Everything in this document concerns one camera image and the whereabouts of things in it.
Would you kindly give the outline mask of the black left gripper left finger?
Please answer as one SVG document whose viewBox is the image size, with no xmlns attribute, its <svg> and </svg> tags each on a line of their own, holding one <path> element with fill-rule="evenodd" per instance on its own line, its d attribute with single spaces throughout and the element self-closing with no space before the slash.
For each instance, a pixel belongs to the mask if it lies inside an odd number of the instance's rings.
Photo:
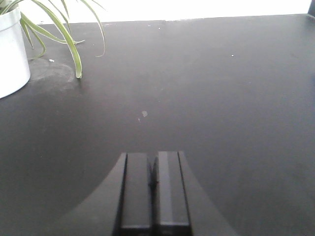
<svg viewBox="0 0 315 236">
<path fill-rule="evenodd" d="M 150 180 L 146 154 L 122 153 L 104 181 L 59 220 L 59 235 L 150 235 Z"/>
</svg>

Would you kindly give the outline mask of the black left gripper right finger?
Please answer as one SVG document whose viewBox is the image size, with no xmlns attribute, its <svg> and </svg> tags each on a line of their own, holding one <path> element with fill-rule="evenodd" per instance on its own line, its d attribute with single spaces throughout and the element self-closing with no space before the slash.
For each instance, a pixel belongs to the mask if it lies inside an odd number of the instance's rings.
<svg viewBox="0 0 315 236">
<path fill-rule="evenodd" d="M 155 235 L 236 235 L 199 184 L 183 152 L 158 152 L 154 179 Z"/>
</svg>

